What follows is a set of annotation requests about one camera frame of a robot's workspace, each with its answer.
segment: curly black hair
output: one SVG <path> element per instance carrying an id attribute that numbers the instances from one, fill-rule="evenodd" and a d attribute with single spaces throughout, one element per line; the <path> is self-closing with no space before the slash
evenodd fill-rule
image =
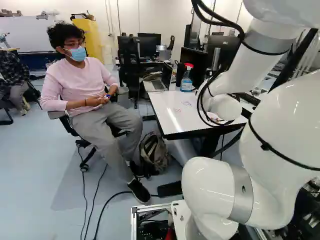
<path id="1" fill-rule="evenodd" d="M 65 40 L 68 38 L 85 39 L 85 32 L 82 29 L 64 21 L 48 27 L 46 32 L 48 33 L 50 44 L 54 49 L 56 47 L 63 48 Z"/>

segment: pink sweater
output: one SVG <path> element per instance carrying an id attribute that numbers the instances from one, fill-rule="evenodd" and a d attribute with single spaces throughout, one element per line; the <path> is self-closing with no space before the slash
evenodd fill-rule
<path id="1" fill-rule="evenodd" d="M 65 58 L 52 64 L 46 71 L 40 104 L 46 111 L 64 111 L 68 101 L 96 96 L 108 86 L 118 85 L 105 66 L 94 57 L 85 58 L 85 67 L 71 65 Z M 83 106 L 68 110 L 69 116 L 86 113 L 100 106 Z"/>

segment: yellow cabinet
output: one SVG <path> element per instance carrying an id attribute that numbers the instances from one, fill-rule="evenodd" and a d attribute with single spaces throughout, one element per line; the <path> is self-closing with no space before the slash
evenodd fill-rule
<path id="1" fill-rule="evenodd" d="M 72 19 L 72 22 L 78 28 L 84 30 L 85 49 L 88 56 L 97 58 L 104 64 L 97 22 L 84 18 L 74 18 Z"/>

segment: eyeglasses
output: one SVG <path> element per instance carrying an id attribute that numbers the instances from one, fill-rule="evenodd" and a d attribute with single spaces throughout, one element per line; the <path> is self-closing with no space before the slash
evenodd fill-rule
<path id="1" fill-rule="evenodd" d="M 78 47 L 85 47 L 86 43 L 83 40 L 80 40 L 79 42 L 74 42 L 70 44 L 65 44 L 64 46 L 68 46 L 70 49 L 77 49 Z"/>

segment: hand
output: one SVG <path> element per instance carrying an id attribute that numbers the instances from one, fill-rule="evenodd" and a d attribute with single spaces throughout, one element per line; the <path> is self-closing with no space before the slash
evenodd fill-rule
<path id="1" fill-rule="evenodd" d="M 103 95 L 91 96 L 85 99 L 86 105 L 90 107 L 96 107 L 100 104 L 107 104 L 109 102 L 108 98 L 105 98 Z"/>

